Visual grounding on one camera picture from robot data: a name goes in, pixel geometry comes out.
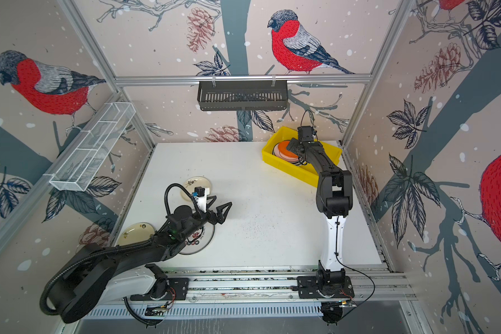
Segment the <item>orange plastic plate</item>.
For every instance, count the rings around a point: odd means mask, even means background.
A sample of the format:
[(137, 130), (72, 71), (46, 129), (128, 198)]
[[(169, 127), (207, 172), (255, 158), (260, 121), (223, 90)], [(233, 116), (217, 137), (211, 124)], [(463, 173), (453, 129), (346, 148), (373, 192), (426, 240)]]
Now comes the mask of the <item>orange plastic plate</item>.
[(299, 161), (299, 156), (288, 150), (289, 143), (290, 141), (286, 140), (276, 144), (273, 153), (276, 157), (294, 164)]

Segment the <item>white plate green cloud outline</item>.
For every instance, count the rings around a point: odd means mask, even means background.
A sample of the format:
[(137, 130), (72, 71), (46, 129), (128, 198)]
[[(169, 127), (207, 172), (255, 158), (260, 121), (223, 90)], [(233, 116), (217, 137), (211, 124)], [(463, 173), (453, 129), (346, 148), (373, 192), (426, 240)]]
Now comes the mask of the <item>white plate green cloud outline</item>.
[(290, 164), (295, 165), (295, 166), (304, 166), (304, 165), (306, 165), (306, 162), (301, 161), (298, 156), (295, 156), (295, 157), (284, 156), (281, 153), (278, 144), (276, 144), (274, 146), (274, 149), (271, 151), (271, 154), (273, 154), (274, 157), (277, 157), (277, 158), (279, 158), (279, 159), (281, 159), (283, 161), (286, 161), (287, 163), (290, 163)]

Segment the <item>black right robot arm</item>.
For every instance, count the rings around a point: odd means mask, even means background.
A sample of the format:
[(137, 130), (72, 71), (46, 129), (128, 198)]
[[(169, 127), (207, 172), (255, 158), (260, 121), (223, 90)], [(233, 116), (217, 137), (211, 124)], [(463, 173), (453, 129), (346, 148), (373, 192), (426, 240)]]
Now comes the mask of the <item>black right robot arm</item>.
[(352, 174), (338, 167), (326, 154), (312, 125), (300, 125), (297, 137), (289, 141), (287, 149), (317, 172), (316, 206), (326, 217), (327, 241), (318, 262), (316, 281), (323, 295), (332, 295), (335, 289), (346, 284), (342, 239), (347, 216), (353, 207)]

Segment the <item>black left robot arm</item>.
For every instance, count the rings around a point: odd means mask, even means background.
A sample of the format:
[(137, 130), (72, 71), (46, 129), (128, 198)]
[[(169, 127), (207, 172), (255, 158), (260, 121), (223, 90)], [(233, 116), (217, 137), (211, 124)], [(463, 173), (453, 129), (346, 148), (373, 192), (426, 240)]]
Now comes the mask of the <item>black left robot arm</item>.
[(175, 257), (186, 246), (186, 241), (205, 224), (223, 224), (232, 203), (211, 209), (217, 199), (208, 196), (199, 187), (194, 193), (185, 192), (190, 205), (172, 210), (168, 195), (174, 188), (184, 186), (172, 183), (164, 192), (166, 221), (153, 235), (142, 242), (125, 246), (101, 247), (91, 243), (84, 246), (50, 278), (39, 299), (41, 312), (59, 316), (71, 324), (86, 316), (97, 306), (111, 279), (137, 267), (153, 267)]

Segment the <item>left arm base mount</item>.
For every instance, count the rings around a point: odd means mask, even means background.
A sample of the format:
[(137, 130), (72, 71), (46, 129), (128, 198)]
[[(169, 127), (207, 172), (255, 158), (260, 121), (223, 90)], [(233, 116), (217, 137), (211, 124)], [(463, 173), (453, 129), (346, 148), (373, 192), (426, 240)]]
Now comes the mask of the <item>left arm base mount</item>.
[(143, 294), (133, 294), (132, 301), (183, 301), (189, 289), (188, 278), (170, 278), (157, 264), (144, 267), (148, 278), (154, 278), (150, 289)]

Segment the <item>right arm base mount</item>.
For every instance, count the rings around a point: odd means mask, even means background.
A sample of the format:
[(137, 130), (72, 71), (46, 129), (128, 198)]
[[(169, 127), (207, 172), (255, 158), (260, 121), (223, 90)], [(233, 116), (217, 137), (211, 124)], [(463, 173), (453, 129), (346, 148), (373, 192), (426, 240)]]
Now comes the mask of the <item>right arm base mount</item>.
[(351, 279), (342, 267), (339, 271), (325, 269), (321, 261), (313, 276), (298, 276), (296, 286), (299, 299), (353, 299), (354, 291)]

